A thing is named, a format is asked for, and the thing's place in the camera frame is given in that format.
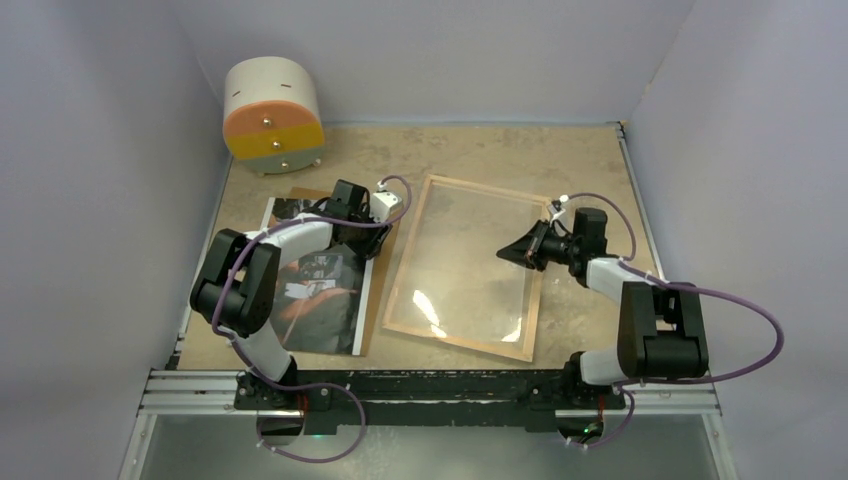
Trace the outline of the brown backing board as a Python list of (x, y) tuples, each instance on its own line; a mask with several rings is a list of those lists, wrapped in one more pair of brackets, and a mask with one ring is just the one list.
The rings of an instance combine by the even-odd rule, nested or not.
[(365, 328), (364, 328), (364, 337), (363, 337), (363, 345), (362, 345), (362, 353), (358, 356), (364, 356), (368, 353), (368, 349), (370, 347), (370, 343), (373, 337), (373, 330), (376, 326), (376, 315), (379, 310), (380, 297), (382, 294), (384, 281), (386, 279), (386, 271), (388, 268), (388, 261), (390, 260), (392, 248), (394, 246), (394, 242), (397, 236), (397, 231), (392, 230), (385, 242), (382, 245), (382, 249), (380, 254), (376, 257), (370, 259), (374, 262), (373, 264), (373, 272), (370, 286), (370, 293), (366, 295), (367, 307), (366, 307), (366, 318), (365, 318)]

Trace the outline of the white wooden picture frame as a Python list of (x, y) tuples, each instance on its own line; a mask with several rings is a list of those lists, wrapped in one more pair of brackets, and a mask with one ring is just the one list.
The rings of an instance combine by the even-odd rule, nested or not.
[(497, 257), (549, 217), (544, 196), (428, 175), (382, 325), (530, 363), (540, 272)]

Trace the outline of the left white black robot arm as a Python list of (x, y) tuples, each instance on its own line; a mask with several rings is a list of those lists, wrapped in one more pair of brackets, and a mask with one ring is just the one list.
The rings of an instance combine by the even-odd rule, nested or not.
[(296, 361), (271, 320), (281, 267), (339, 246), (371, 260), (408, 209), (385, 182), (370, 191), (339, 180), (330, 195), (272, 226), (222, 229), (213, 236), (189, 306), (232, 346), (247, 374), (261, 381), (259, 395), (272, 408), (292, 405), (300, 388)]

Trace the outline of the glossy photo print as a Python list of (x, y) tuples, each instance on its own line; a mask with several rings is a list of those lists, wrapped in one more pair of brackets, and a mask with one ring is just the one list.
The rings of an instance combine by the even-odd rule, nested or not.
[(373, 264), (345, 245), (282, 259), (270, 313), (281, 345), (293, 352), (360, 355)]

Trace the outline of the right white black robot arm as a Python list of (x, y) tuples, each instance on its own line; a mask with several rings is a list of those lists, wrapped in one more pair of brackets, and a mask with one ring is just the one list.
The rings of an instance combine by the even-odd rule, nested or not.
[(539, 220), (518, 240), (499, 249), (501, 260), (544, 271), (551, 262), (567, 267), (584, 288), (619, 307), (617, 337), (605, 350), (579, 352), (566, 364), (564, 399), (584, 407), (601, 387), (632, 380), (687, 380), (703, 377), (709, 353), (698, 294), (686, 285), (663, 286), (625, 269), (607, 251), (607, 214), (577, 209), (572, 228)]

